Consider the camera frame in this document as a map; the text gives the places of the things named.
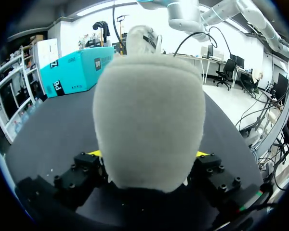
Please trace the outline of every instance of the black office chair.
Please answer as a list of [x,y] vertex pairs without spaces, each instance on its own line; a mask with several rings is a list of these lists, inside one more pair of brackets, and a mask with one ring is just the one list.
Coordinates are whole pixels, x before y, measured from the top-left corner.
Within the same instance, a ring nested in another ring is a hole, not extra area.
[[236,67],[236,63],[232,59],[228,59],[225,67],[223,68],[223,72],[220,72],[221,65],[218,64],[218,71],[216,73],[218,74],[218,77],[221,77],[222,79],[216,84],[218,87],[219,84],[225,84],[228,87],[228,90],[231,89],[231,85],[227,83],[227,81],[232,80],[232,73]]
[[243,92],[244,93],[249,92],[250,95],[256,97],[254,89],[258,86],[259,80],[257,80],[256,83],[254,83],[254,80],[252,79],[252,77],[249,75],[245,75],[245,74],[241,74],[241,80],[244,85],[243,87],[246,88],[246,89],[242,88],[242,90],[244,89]]

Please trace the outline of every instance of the black work surface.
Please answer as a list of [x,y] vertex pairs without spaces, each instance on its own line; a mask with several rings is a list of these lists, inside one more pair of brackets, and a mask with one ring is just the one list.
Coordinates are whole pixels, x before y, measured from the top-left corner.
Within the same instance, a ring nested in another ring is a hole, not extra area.
[[[37,109],[6,155],[15,183],[40,175],[52,184],[53,177],[67,171],[78,153],[99,149],[92,117],[94,91],[95,87],[87,92],[47,99]],[[254,157],[240,133],[208,95],[200,151],[218,155],[231,174],[241,177],[243,188],[252,183],[262,184]],[[105,186],[95,189],[77,212],[95,221],[121,226],[125,223],[123,214],[128,213],[128,208],[122,204],[116,190]],[[190,220],[197,230],[210,227],[218,214],[197,190],[176,196],[160,209],[156,210],[160,222],[179,222],[184,226]]]

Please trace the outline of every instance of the white desk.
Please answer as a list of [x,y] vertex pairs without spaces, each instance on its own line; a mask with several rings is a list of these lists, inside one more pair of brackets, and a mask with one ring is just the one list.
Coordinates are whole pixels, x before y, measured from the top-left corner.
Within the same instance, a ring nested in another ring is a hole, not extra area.
[[[202,67],[202,76],[203,76],[203,79],[202,79],[202,83],[203,84],[206,84],[207,82],[207,76],[208,76],[208,71],[209,71],[209,68],[210,68],[210,64],[211,63],[214,63],[214,64],[220,64],[220,65],[225,65],[226,62],[224,61],[217,61],[217,60],[214,60],[214,59],[207,59],[207,58],[202,58],[202,57],[194,57],[194,56],[188,56],[188,55],[180,55],[180,54],[177,54],[176,55],[177,58],[179,59],[184,59],[184,60],[190,60],[191,61],[191,64],[194,64],[196,65],[195,61],[200,61],[201,63],[201,67]],[[204,68],[203,68],[203,61],[206,61],[208,62],[208,65],[207,65],[207,70],[206,72],[204,72]],[[241,67],[236,67],[237,71],[238,72],[241,72],[241,73],[244,73],[244,74],[247,74],[247,75],[251,75],[251,73],[245,71],[243,68]],[[236,71],[234,71],[234,81],[232,83],[232,87],[235,86],[235,83],[236,83],[236,78],[237,78],[237,73]]]

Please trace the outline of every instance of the bottle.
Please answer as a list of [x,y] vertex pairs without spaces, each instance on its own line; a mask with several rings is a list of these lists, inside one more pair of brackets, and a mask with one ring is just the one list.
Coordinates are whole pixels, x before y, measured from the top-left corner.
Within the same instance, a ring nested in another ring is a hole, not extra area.
[[20,113],[21,122],[24,124],[29,119],[28,113],[26,111]]
[[32,115],[35,112],[35,106],[29,104],[28,108],[27,108],[27,112],[28,112],[29,115]]
[[38,99],[37,97],[35,98],[35,107],[38,108],[42,104],[42,100]]
[[21,130],[22,124],[17,123],[16,121],[14,121],[14,123],[15,123],[15,133],[17,134]]

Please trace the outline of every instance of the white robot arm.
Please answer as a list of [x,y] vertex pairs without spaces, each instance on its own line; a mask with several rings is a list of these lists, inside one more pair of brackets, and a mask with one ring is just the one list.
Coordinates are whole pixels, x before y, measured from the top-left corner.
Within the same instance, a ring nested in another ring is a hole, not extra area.
[[[199,0],[137,0],[137,2],[148,10],[167,7],[169,26],[187,34],[206,32],[206,26],[218,24],[241,13],[265,36],[272,50],[289,58],[289,46],[282,44],[280,35],[251,0],[223,0],[202,14]],[[204,34],[195,35],[194,38],[199,42],[209,39]]]

